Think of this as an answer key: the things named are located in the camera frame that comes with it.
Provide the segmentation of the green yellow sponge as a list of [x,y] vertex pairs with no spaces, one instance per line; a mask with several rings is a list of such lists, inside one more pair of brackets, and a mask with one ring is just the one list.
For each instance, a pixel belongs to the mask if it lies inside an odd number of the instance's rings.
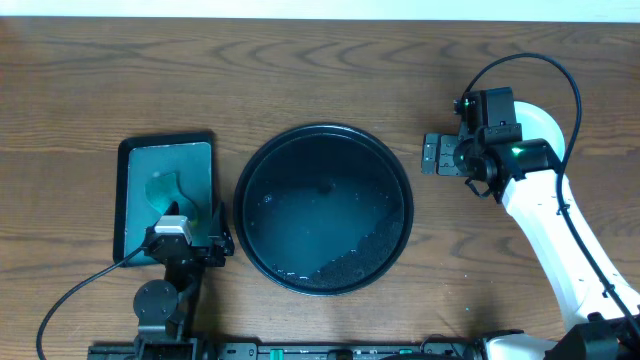
[[145,197],[149,205],[161,215],[172,201],[179,204],[180,214],[189,218],[193,225],[198,223],[198,208],[181,191],[176,173],[168,173],[152,177],[145,184]]

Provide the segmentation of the mint green plate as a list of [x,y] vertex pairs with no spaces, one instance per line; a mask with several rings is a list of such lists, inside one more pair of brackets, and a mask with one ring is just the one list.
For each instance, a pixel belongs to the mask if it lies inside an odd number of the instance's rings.
[[543,139],[562,160],[565,154],[564,135],[556,120],[544,109],[522,101],[514,102],[516,121],[522,126],[524,140]]

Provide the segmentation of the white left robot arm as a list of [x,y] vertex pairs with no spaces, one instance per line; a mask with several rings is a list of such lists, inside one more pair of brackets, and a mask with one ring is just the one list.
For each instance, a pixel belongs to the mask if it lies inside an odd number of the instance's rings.
[[196,246],[191,222],[173,202],[164,215],[146,229],[141,250],[165,267],[162,280],[152,280],[137,291],[133,309],[138,317],[134,359],[214,359],[215,346],[195,335],[192,325],[202,279],[211,267],[223,267],[235,245],[220,202],[211,217],[208,244]]

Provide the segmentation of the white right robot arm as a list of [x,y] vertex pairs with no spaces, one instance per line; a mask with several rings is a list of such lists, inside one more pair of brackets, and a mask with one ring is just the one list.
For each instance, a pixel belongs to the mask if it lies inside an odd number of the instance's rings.
[[523,332],[485,336],[485,359],[636,359],[639,293],[624,279],[579,210],[563,173],[562,132],[540,125],[481,125],[431,133],[426,174],[488,185],[527,237],[554,291],[566,329],[558,341]]

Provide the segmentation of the dark green rectangular tray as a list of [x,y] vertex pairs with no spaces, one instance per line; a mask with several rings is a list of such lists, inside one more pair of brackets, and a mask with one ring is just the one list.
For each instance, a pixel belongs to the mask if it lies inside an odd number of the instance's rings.
[[191,244],[206,246],[216,206],[214,134],[147,135],[118,147],[113,260],[138,248],[173,203],[188,218]]

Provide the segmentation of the round black tray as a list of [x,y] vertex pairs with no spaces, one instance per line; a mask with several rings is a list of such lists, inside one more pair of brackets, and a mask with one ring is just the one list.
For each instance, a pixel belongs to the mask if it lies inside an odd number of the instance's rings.
[[292,128],[247,162],[234,194],[238,241],[265,277],[336,296],[378,280],[408,243],[408,176],[375,136],[341,124]]

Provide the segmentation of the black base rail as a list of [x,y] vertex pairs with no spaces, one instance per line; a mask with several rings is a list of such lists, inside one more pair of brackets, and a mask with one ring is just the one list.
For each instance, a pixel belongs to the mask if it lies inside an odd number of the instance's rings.
[[308,345],[220,343],[183,345],[99,344],[88,349],[88,360],[376,360],[376,359],[484,359],[475,346],[436,341],[425,345]]

